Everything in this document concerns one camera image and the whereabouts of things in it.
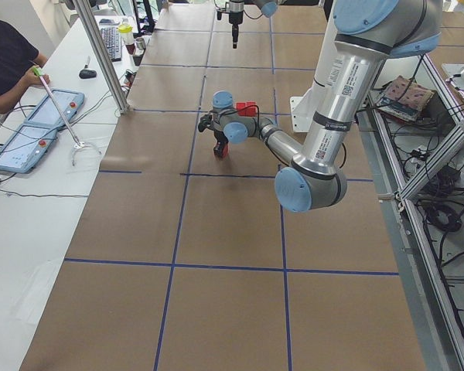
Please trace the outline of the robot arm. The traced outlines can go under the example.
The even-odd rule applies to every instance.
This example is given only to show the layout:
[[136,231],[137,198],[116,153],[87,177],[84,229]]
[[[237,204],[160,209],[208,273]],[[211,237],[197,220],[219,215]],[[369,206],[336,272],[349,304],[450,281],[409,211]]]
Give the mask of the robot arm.
[[294,213],[332,206],[345,196],[346,177],[335,160],[354,116],[386,60],[423,55],[438,45],[442,2],[336,1],[330,20],[336,55],[303,143],[268,117],[242,116],[224,90],[213,95],[213,107],[198,125],[225,145],[263,141],[286,164],[275,176],[275,193]]
[[[228,21],[231,24],[232,47],[237,48],[239,40],[239,28],[244,20],[244,6],[246,1],[232,0],[227,1],[225,12],[228,14]],[[261,12],[261,15],[270,18],[278,10],[278,3],[270,0],[252,0],[251,3],[255,5]]]

